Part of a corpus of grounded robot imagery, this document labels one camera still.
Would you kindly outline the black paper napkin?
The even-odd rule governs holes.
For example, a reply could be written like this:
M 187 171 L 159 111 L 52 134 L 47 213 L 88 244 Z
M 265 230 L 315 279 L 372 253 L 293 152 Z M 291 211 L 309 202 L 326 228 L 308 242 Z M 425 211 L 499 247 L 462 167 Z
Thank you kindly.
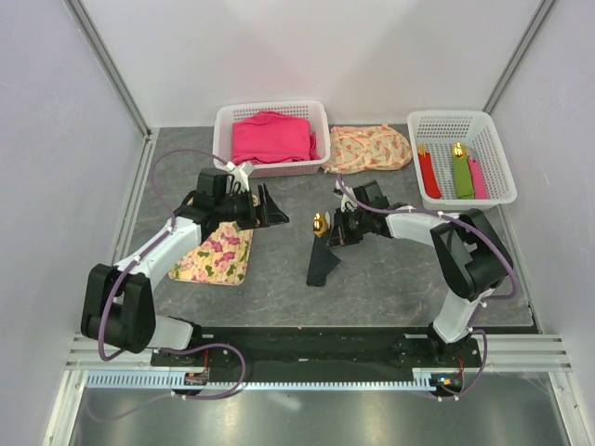
M 329 248 L 328 240 L 329 232 L 314 237 L 306 280 L 310 287 L 325 286 L 327 276 L 341 263 Z

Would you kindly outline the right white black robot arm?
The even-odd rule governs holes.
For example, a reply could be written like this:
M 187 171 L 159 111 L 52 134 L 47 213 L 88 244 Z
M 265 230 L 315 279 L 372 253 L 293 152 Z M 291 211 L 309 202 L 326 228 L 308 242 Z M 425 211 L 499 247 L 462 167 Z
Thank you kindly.
M 375 181 L 350 188 L 339 178 L 334 193 L 340 199 L 335 213 L 313 221 L 307 284 L 324 286 L 340 263 L 333 248 L 360 243 L 368 233 L 432 247 L 448 293 L 430 324 L 425 350 L 432 363 L 449 364 L 470 338 L 474 318 L 487 298 L 514 277 L 511 257 L 485 214 L 476 208 L 448 214 L 391 205 Z

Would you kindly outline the gold spoon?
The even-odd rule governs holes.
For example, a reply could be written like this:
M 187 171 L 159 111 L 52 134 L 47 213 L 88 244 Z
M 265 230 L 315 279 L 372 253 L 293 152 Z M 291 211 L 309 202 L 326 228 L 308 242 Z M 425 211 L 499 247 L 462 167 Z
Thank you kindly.
M 318 238 L 322 238 L 323 236 L 325 236 L 326 233 L 322 233 L 322 228 L 321 228 L 321 216 L 323 214 L 321 213 L 316 213 L 313 221 L 312 221 L 312 231 L 314 233 L 314 235 Z

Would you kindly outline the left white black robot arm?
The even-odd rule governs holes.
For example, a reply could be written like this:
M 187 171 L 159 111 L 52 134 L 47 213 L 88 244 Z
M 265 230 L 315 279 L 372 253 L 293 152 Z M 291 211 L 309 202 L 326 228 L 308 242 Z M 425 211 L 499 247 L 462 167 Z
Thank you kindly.
M 160 281 L 191 250 L 205 242 L 222 223 L 241 230 L 286 224 L 268 188 L 251 192 L 247 165 L 226 173 L 202 170 L 196 187 L 173 212 L 161 231 L 132 255 L 113 265 L 96 265 L 88 275 L 81 333 L 98 342 L 99 357 L 111 361 L 124 352 L 171 348 L 184 365 L 204 355 L 204 343 L 192 334 L 194 326 L 178 318 L 156 314 L 153 292 Z

